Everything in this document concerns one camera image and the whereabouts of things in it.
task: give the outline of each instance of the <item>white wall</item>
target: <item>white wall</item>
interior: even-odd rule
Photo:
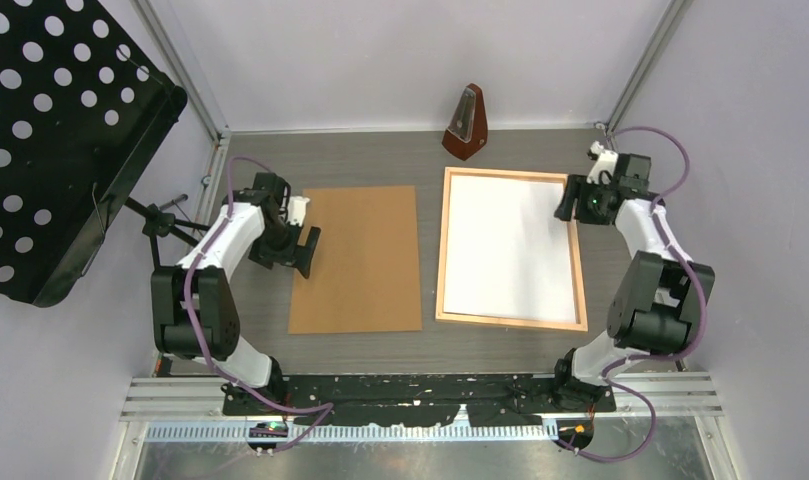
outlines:
[[[748,474],[809,478],[809,1],[695,2],[623,126],[679,137],[692,177],[669,202],[679,240],[716,269],[693,362],[712,373]],[[653,187],[680,172],[649,134]]]
[[[606,120],[668,2],[171,0],[234,131]]]
[[[103,0],[157,65],[127,0]],[[211,146],[190,108],[133,192],[143,203],[185,192],[194,208]],[[106,478],[113,431],[133,375],[153,366],[142,221],[123,210],[88,275],[61,304],[38,309],[0,295],[0,478]],[[164,242],[165,261],[179,242]]]

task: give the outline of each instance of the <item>metal frame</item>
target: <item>metal frame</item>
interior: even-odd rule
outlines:
[[[551,374],[537,375],[550,378]],[[654,404],[660,417],[672,416],[721,416],[722,405],[710,375],[704,372],[671,373],[623,373],[616,377],[626,387],[646,395]],[[127,392],[127,400],[121,411],[120,421],[141,422],[156,420],[173,421],[225,421],[253,420],[272,421],[282,419],[279,415],[226,417],[221,414],[224,392],[220,377],[168,377],[134,378]],[[648,407],[631,394],[614,391],[615,412],[599,412],[596,417],[646,417]],[[543,418],[585,418],[585,413],[550,413]],[[457,419],[468,420],[464,411]]]
[[[643,82],[648,77],[651,69],[657,64],[657,60],[660,58],[660,55],[663,53],[666,45],[669,44],[669,40],[681,23],[681,18],[692,3],[693,0],[672,0],[669,3],[669,7],[666,8],[666,12],[663,13],[660,23],[657,24],[657,28],[654,30],[651,40],[649,40],[642,57],[640,57],[640,61],[637,63],[636,68],[634,68],[634,73],[631,74],[628,84],[625,85],[625,90],[622,91],[619,101],[616,102],[616,108],[613,109],[613,113],[607,120],[605,130],[607,135],[613,133],[625,117],[625,113],[634,101],[637,91],[639,91]]]
[[[189,103],[213,140],[230,133],[204,70],[186,38],[170,0],[132,0],[175,81],[186,90]]]
[[[546,374],[541,377],[552,377]],[[702,438],[705,455],[714,478],[736,479],[737,469],[732,460],[724,435],[724,413],[716,390],[705,372],[623,373],[617,380],[646,395],[654,404],[659,417],[693,417]],[[223,439],[224,429],[241,431],[248,425],[266,421],[283,421],[275,415],[226,417],[221,408],[225,380],[219,377],[167,377],[135,378],[131,381],[127,400],[122,408],[120,422],[127,429],[121,442],[112,479],[134,478],[143,445],[148,441],[230,441],[245,442],[245,436],[230,434]],[[598,412],[597,418],[648,417],[650,412],[642,401],[631,394],[614,391],[615,412]],[[548,439],[554,434],[557,420],[584,419],[586,413],[542,414],[543,426],[520,429],[518,427],[468,427],[465,409],[454,418],[449,431],[438,435],[432,429],[390,427],[367,428],[318,427],[309,442],[335,443],[355,441],[460,441],[460,440],[522,440]],[[293,418],[286,417],[291,424]]]

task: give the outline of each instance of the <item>cardboard sheet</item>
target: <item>cardboard sheet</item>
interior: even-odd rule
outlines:
[[[302,195],[310,198],[304,224],[322,234],[309,280],[295,273],[289,333],[421,330],[416,188]]]

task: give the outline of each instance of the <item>wooden picture frame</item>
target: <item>wooden picture frame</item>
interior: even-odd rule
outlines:
[[[578,246],[578,227],[574,220],[566,222],[569,239],[569,263],[572,273],[572,291],[575,306],[575,323],[549,322],[544,320],[527,320],[522,318],[502,318],[494,316],[468,315],[445,311],[446,297],[446,260],[448,249],[449,219],[451,215],[451,181],[457,175],[517,179],[525,181],[554,182],[566,185],[566,174],[524,172],[512,170],[491,170],[464,167],[446,167],[442,197],[442,227],[439,247],[439,275],[436,288],[436,319],[443,322],[459,322],[469,324],[495,325],[500,327],[522,327],[536,329],[556,329],[586,332],[587,312],[584,296],[581,255]]]

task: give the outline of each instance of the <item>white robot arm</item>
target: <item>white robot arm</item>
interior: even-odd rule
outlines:
[[[712,268],[694,263],[678,245],[666,220],[666,207],[657,204],[652,209],[656,195],[648,192],[648,157],[618,154],[598,142],[588,155],[595,161],[590,174],[569,176],[555,217],[615,225],[632,262],[611,303],[606,331],[572,349],[555,366],[555,400],[567,408],[598,401],[608,388],[603,372],[615,362],[678,353],[694,338],[699,299],[670,247],[689,262],[706,296],[715,279]],[[630,366],[626,361],[608,375]]]
[[[213,363],[252,388],[279,383],[277,362],[240,335],[229,283],[249,249],[249,258],[266,268],[280,263],[309,277],[321,230],[312,227],[306,244],[298,245],[310,200],[290,192],[289,184],[277,175],[257,174],[251,189],[234,192],[232,207],[221,207],[216,227],[188,255],[174,266],[155,270],[151,296],[154,336],[161,352],[205,363],[182,296],[182,281],[201,256],[195,264],[192,297]]]

